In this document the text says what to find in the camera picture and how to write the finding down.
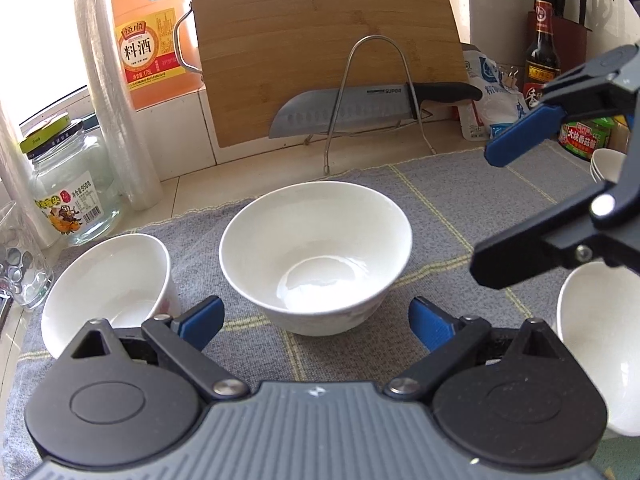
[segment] white bowl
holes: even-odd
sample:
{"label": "white bowl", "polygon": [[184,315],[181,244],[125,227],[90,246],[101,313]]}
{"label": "white bowl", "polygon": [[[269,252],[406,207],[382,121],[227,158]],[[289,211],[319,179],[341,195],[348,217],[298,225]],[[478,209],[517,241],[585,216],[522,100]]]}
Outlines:
{"label": "white bowl", "polygon": [[180,314],[166,247],[150,235],[121,235],[89,249],[56,280],[42,312],[42,339],[57,359],[90,319],[127,328],[161,312]]}
{"label": "white bowl", "polygon": [[593,166],[589,166],[589,173],[594,181],[599,182],[602,180],[602,177],[593,169]]}
{"label": "white bowl", "polygon": [[222,235],[220,266],[273,324],[332,335],[373,314],[411,247],[409,221],[386,196],[346,182],[308,182],[242,209]]}
{"label": "white bowl", "polygon": [[591,176],[593,178],[599,176],[601,177],[600,180],[604,179],[617,183],[620,179],[620,172],[625,158],[626,155],[624,153],[610,150],[609,148],[595,150],[591,155],[591,167],[593,169]]}
{"label": "white bowl", "polygon": [[607,428],[640,436],[640,276],[590,262],[575,269],[558,298],[558,337],[607,403]]}

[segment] bottle label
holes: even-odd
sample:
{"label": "bottle label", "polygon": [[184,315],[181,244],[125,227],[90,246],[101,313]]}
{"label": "bottle label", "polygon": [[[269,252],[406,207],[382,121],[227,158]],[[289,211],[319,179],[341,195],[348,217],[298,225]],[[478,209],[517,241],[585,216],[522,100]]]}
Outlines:
{"label": "bottle label", "polygon": [[529,110],[531,110],[542,97],[542,87],[545,83],[559,76],[560,69],[527,61],[525,70],[525,83],[522,94]]}
{"label": "bottle label", "polygon": [[591,158],[593,152],[604,148],[609,140],[610,131],[575,122],[563,124],[558,142],[561,146],[582,158]]}
{"label": "bottle label", "polygon": [[536,32],[553,34],[551,18],[554,15],[554,6],[544,0],[536,0]]}
{"label": "bottle label", "polygon": [[175,22],[175,9],[166,9],[116,27],[120,60],[129,90],[186,72],[175,55]]}
{"label": "bottle label", "polygon": [[98,223],[104,215],[94,180],[88,171],[68,186],[35,202],[51,225],[63,235],[84,230]]}

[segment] white bag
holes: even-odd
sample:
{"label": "white bag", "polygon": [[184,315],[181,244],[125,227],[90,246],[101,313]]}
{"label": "white bag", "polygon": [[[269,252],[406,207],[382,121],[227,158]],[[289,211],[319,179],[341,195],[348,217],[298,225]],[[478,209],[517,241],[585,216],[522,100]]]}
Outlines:
{"label": "white bag", "polygon": [[465,50],[469,82],[482,91],[482,99],[458,107],[465,139],[493,139],[529,109],[521,92],[502,83],[497,65],[478,50]]}

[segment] blue kitchen towel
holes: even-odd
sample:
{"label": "blue kitchen towel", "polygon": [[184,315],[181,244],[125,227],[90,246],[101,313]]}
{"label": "blue kitchen towel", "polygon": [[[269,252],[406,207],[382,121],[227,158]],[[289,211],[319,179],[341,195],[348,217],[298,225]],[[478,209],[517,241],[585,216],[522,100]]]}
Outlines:
{"label": "blue kitchen towel", "polygon": [[[407,309],[414,296],[424,296],[454,317],[479,314],[494,326],[517,327],[532,316],[553,321],[567,271],[556,269],[498,291],[476,284],[467,267],[473,244],[587,186],[588,164],[544,142],[506,168],[489,166],[479,148],[334,178],[387,195],[405,212],[414,232],[404,274],[382,306],[343,334],[304,337],[283,332],[226,282],[218,263],[220,237],[248,200],[140,229],[166,244],[184,310],[211,294],[223,299],[224,327],[204,353],[253,388],[260,380],[386,383],[426,354],[409,328]],[[55,274],[92,245],[63,251]],[[24,427],[24,406],[53,363],[40,335],[41,315],[38,309],[31,317],[6,411],[2,457],[9,480],[23,478],[40,462]],[[638,480],[631,463],[640,449],[626,441],[617,446],[616,440],[601,446],[596,464],[616,480]]]}

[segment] bamboo cutting board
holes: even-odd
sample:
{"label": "bamboo cutting board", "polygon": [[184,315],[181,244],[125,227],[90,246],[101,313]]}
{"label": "bamboo cutting board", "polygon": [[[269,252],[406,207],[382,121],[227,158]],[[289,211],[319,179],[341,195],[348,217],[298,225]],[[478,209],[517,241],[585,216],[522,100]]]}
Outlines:
{"label": "bamboo cutting board", "polygon": [[[193,0],[204,82],[221,147],[268,134],[300,92],[337,88],[367,34],[402,47],[416,82],[467,81],[449,0]],[[349,86],[404,82],[395,49],[370,41]]]}

